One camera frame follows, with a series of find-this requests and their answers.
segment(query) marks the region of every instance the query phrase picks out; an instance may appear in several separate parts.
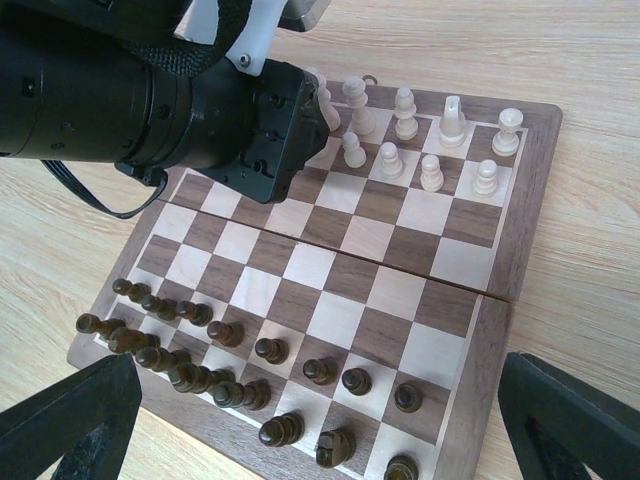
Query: dark pawn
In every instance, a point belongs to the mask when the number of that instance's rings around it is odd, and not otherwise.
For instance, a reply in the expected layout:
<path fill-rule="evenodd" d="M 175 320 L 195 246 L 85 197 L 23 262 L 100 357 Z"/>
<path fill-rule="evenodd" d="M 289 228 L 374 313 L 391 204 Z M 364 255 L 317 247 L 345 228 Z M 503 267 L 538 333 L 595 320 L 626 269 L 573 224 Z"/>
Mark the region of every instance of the dark pawn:
<path fill-rule="evenodd" d="M 316 385 L 329 385 L 336 380 L 336 369 L 327 360 L 307 360 L 302 373 Z"/>
<path fill-rule="evenodd" d="M 113 353 L 131 352 L 135 355 L 145 347 L 159 347 L 160 339 L 156 335 L 129 330 L 127 327 L 117 328 L 109 338 L 109 350 Z"/>
<path fill-rule="evenodd" d="M 284 447 L 296 443 L 304 433 L 304 420 L 297 413 L 273 417 L 262 428 L 258 438 L 267 447 Z"/>
<path fill-rule="evenodd" d="M 340 428 L 322 432 L 316 447 L 316 463 L 322 468 L 337 467 L 356 451 L 356 442 L 348 430 Z"/>
<path fill-rule="evenodd" d="M 217 341 L 223 347 L 234 348 L 242 343 L 244 328 L 242 324 L 211 322 L 207 327 L 207 335 L 212 340 Z"/>
<path fill-rule="evenodd" d="M 102 321 L 95 315 L 83 313 L 76 320 L 76 330 L 79 333 L 99 333 L 102 338 L 108 340 L 111 334 L 118 328 L 126 327 L 124 320 L 112 318 Z"/>
<path fill-rule="evenodd" d="M 407 455 L 396 455 L 387 464 L 384 480 L 418 480 L 418 466 Z"/>
<path fill-rule="evenodd" d="M 371 390 L 371 376 L 362 368 L 352 368 L 342 374 L 342 385 L 353 395 L 366 395 Z"/>
<path fill-rule="evenodd" d="M 164 372 L 181 363 L 191 362 L 191 355 L 186 350 L 170 352 L 166 348 L 146 347 L 136 353 L 136 362 L 154 372 Z"/>
<path fill-rule="evenodd" d="M 256 355 L 272 365 L 280 365 L 289 355 L 289 346 L 279 338 L 261 338 L 256 342 Z"/>
<path fill-rule="evenodd" d="M 413 385 L 403 383 L 396 388 L 393 401 L 401 412 L 413 413 L 422 405 L 422 394 Z"/>
<path fill-rule="evenodd" d="M 140 303 L 145 295 L 151 293 L 151 288 L 144 283 L 133 284 L 124 278 L 118 278 L 113 282 L 113 291 L 118 295 L 126 295 L 134 303 Z"/>
<path fill-rule="evenodd" d="M 146 295 L 140 302 L 140 306 L 151 313 L 155 313 L 158 318 L 167 322 L 176 319 L 177 303 L 175 300 Z"/>
<path fill-rule="evenodd" d="M 186 300 L 178 302 L 176 313 L 189 320 L 196 327 L 204 327 L 213 318 L 213 309 L 209 305 L 195 304 Z"/>

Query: white pawn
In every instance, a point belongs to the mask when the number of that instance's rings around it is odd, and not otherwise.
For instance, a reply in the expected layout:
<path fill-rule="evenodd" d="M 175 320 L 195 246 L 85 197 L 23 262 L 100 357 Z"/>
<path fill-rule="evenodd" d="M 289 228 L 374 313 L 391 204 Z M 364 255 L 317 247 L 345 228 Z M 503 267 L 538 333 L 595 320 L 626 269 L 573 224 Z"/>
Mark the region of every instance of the white pawn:
<path fill-rule="evenodd" d="M 344 148 L 344 163 L 349 168 L 360 168 L 367 161 L 367 154 L 360 146 L 358 136 L 353 132 L 347 132 L 342 136 L 342 148 Z"/>
<path fill-rule="evenodd" d="M 331 92 L 327 89 L 327 79 L 324 75 L 318 73 L 316 67 L 308 67 L 307 72 L 312 73 L 318 79 L 318 103 L 320 104 L 320 111 L 322 116 L 329 125 L 329 130 L 335 132 L 340 128 L 340 114 L 331 105 Z"/>
<path fill-rule="evenodd" d="M 398 147 L 391 142 L 383 143 L 380 147 L 380 155 L 382 156 L 381 170 L 385 177 L 394 180 L 402 175 L 404 165 L 398 156 Z"/>
<path fill-rule="evenodd" d="M 366 88 L 364 80 L 356 75 L 347 77 L 342 85 L 347 105 L 353 110 L 351 128 L 358 135 L 369 135 L 376 128 L 376 119 L 367 108 L 369 97 L 365 93 Z"/>
<path fill-rule="evenodd" d="M 505 108 L 500 112 L 498 126 L 500 131 L 496 133 L 491 142 L 491 148 L 496 155 L 510 157 L 518 151 L 520 139 L 516 132 L 522 127 L 524 115 L 517 108 Z"/>
<path fill-rule="evenodd" d="M 440 159 L 435 155 L 426 155 L 422 159 L 420 184 L 426 192 L 437 192 L 444 185 L 444 175 L 440 170 Z"/>
<path fill-rule="evenodd" d="M 493 160 L 483 160 L 473 181 L 473 193 L 478 197 L 490 197 L 498 188 L 498 165 Z"/>
<path fill-rule="evenodd" d="M 466 137 L 465 125 L 466 119 L 462 113 L 460 97 L 447 97 L 444 113 L 440 118 L 440 144 L 448 148 L 462 145 Z"/>
<path fill-rule="evenodd" d="M 416 103 L 408 87 L 400 87 L 396 93 L 396 108 L 393 114 L 398 119 L 396 135 L 400 140 L 411 140 L 418 133 L 418 122 L 414 118 Z"/>

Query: chessboard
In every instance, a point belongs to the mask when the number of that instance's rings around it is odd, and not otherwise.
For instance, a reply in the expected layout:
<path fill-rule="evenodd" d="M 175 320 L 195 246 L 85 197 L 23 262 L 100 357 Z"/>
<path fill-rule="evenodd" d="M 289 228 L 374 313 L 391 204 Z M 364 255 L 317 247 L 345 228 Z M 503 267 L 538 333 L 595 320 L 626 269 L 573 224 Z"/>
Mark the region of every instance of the chessboard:
<path fill-rule="evenodd" d="M 300 239 L 421 277 L 517 300 L 533 243 L 562 119 L 555 105 L 460 95 L 466 140 L 456 148 L 439 142 L 446 93 L 413 90 L 418 134 L 397 138 L 393 115 L 397 89 L 368 85 L 375 130 L 360 137 L 367 154 L 357 169 L 344 161 L 341 137 L 351 130 L 351 110 L 338 82 L 327 82 L 341 127 L 329 153 L 309 160 L 294 178 L 286 201 L 262 205 L 194 170 L 173 169 L 163 198 L 197 211 Z M 496 155 L 492 139 L 506 108 L 524 114 L 520 145 Z M 397 145 L 403 174 L 381 172 L 380 145 Z M 436 193 L 420 185 L 420 161 L 440 159 L 445 183 Z M 489 198 L 471 185 L 482 160 L 498 165 L 498 190 Z"/>

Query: black strap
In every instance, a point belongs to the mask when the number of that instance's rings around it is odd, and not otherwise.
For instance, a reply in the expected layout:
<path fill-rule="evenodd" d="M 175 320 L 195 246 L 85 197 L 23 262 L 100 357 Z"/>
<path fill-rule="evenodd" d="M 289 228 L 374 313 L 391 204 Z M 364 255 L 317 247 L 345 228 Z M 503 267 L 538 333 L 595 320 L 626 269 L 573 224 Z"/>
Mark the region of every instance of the black strap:
<path fill-rule="evenodd" d="M 167 182 L 169 177 L 167 172 L 164 170 L 160 176 L 160 181 L 156 186 L 155 192 L 149 197 L 149 199 L 142 204 L 141 207 L 136 208 L 130 212 L 125 213 L 117 213 L 113 210 L 107 208 L 100 200 L 98 200 L 87 188 L 78 180 L 73 173 L 64 165 L 64 163 L 58 160 L 42 160 L 43 165 L 49 170 L 54 177 L 56 177 L 60 183 L 62 183 L 65 187 L 67 187 L 71 193 L 73 193 L 80 200 L 85 202 L 87 205 L 95 208 L 96 210 L 101 211 L 102 213 L 106 213 L 107 215 L 111 215 L 112 217 L 119 218 L 121 220 L 126 220 L 129 218 L 135 217 L 142 210 L 151 205 L 151 202 L 156 200 L 165 187 L 167 186 Z"/>

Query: wooden table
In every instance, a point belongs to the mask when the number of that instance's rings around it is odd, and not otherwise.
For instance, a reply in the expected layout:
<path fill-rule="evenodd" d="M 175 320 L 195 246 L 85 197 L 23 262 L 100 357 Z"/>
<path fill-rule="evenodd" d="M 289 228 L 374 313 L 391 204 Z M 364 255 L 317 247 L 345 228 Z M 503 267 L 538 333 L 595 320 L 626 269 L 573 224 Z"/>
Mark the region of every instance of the wooden table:
<path fill-rule="evenodd" d="M 329 79 L 549 102 L 564 111 L 509 348 L 640 409 L 640 15 L 634 2 L 334 0 L 272 57 Z M 74 165 L 125 209 L 148 191 Z M 0 162 L 0 409 L 73 373 L 66 351 L 135 221 L 81 205 L 37 162 Z M 122 478 L 256 478 L 141 411 Z M 520 478 L 497 403 L 477 478 Z"/>

